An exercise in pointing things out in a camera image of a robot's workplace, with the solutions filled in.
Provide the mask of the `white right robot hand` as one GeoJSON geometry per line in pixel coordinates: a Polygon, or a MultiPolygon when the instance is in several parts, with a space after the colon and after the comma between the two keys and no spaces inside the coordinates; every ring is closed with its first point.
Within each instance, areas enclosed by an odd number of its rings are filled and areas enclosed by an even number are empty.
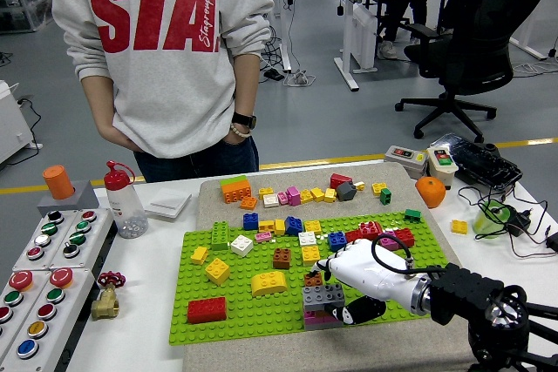
{"type": "Polygon", "coordinates": [[[361,324],[380,317],[386,311],[387,301],[399,303],[412,314],[428,313],[428,306],[422,302],[430,283],[428,276],[407,274],[403,258],[383,247],[374,246],[370,240],[351,242],[327,259],[316,262],[310,274],[320,271],[326,278],[333,275],[363,294],[343,307],[324,307],[345,324],[361,324]]]}

